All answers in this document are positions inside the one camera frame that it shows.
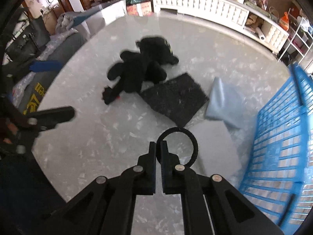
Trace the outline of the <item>light blue cloth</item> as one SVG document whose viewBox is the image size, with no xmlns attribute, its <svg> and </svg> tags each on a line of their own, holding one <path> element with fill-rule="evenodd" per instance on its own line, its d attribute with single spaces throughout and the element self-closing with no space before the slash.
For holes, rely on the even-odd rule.
<svg viewBox="0 0 313 235">
<path fill-rule="evenodd" d="M 232 128 L 241 129 L 244 126 L 244 110 L 244 96 L 237 88 L 215 77 L 205 118 L 221 120 Z"/>
</svg>

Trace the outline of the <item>blue plastic laundry basket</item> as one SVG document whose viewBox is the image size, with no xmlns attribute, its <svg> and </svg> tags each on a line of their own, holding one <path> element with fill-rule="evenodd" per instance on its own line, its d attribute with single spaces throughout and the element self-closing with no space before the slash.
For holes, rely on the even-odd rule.
<svg viewBox="0 0 313 235">
<path fill-rule="evenodd" d="M 284 234 L 295 234 L 312 208 L 312 78 L 297 64 L 258 112 L 239 191 Z"/>
</svg>

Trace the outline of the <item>black dragon plush toy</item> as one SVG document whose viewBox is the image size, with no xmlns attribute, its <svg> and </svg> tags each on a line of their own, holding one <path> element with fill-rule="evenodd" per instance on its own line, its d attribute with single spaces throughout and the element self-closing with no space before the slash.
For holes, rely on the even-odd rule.
<svg viewBox="0 0 313 235">
<path fill-rule="evenodd" d="M 140 93 L 143 82 L 159 84 L 167 78 L 163 65 L 177 65 L 179 58 L 173 54 L 168 41 L 161 36 L 144 37 L 136 42 L 139 52 L 123 50 L 121 61 L 107 72 L 107 78 L 119 81 L 112 87 L 105 87 L 102 99 L 106 105 L 114 102 L 122 92 Z"/>
</svg>

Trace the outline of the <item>red cardboard box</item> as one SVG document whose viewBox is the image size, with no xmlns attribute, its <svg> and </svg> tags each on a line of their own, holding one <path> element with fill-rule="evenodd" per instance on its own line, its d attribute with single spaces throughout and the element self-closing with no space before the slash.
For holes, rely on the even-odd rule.
<svg viewBox="0 0 313 235">
<path fill-rule="evenodd" d="M 152 14 L 150 1 L 126 6 L 128 15 L 148 16 Z"/>
</svg>

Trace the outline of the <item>black fuzzy cloth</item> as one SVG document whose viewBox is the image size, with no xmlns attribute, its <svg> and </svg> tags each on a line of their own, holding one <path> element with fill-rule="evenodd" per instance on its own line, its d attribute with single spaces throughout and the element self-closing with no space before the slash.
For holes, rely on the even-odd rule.
<svg viewBox="0 0 313 235">
<path fill-rule="evenodd" d="M 148 88 L 139 95 L 152 110 L 166 116 L 178 127 L 185 127 L 209 100 L 188 73 Z"/>
</svg>

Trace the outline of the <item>white paper roll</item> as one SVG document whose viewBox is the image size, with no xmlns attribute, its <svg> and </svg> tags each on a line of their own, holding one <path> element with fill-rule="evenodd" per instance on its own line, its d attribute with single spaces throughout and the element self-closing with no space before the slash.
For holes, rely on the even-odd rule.
<svg viewBox="0 0 313 235">
<path fill-rule="evenodd" d="M 255 32 L 257 33 L 260 40 L 262 40 L 262 41 L 265 40 L 265 35 L 263 34 L 263 32 L 261 31 L 261 29 L 259 27 L 255 28 Z"/>
</svg>

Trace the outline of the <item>white metal shelf rack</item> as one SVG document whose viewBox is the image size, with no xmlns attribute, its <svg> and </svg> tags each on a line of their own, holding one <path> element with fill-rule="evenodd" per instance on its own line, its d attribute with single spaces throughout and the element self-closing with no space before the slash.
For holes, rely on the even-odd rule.
<svg viewBox="0 0 313 235">
<path fill-rule="evenodd" d="M 312 24 L 308 19 L 289 15 L 290 34 L 277 58 L 286 65 L 293 62 L 300 64 L 312 49 Z"/>
</svg>

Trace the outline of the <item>white tufted TV cabinet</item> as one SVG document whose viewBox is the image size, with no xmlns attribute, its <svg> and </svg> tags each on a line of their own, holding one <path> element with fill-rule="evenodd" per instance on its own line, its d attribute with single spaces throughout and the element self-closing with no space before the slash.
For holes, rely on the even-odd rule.
<svg viewBox="0 0 313 235">
<path fill-rule="evenodd" d="M 284 31 L 269 17 L 234 0 L 153 0 L 153 6 L 156 13 L 161 9 L 176 10 L 180 14 L 223 25 L 259 42 L 274 54 L 280 52 L 289 36 L 287 31 Z M 250 14 L 263 20 L 260 29 L 265 35 L 264 41 L 259 39 L 257 33 L 253 33 L 245 27 Z"/>
</svg>

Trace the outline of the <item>orange bag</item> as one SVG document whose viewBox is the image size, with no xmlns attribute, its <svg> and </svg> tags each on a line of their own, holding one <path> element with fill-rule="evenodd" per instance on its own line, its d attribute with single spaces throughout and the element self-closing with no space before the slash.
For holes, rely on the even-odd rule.
<svg viewBox="0 0 313 235">
<path fill-rule="evenodd" d="M 289 14 L 284 12 L 284 16 L 279 19 L 279 25 L 284 31 L 289 30 Z"/>
</svg>

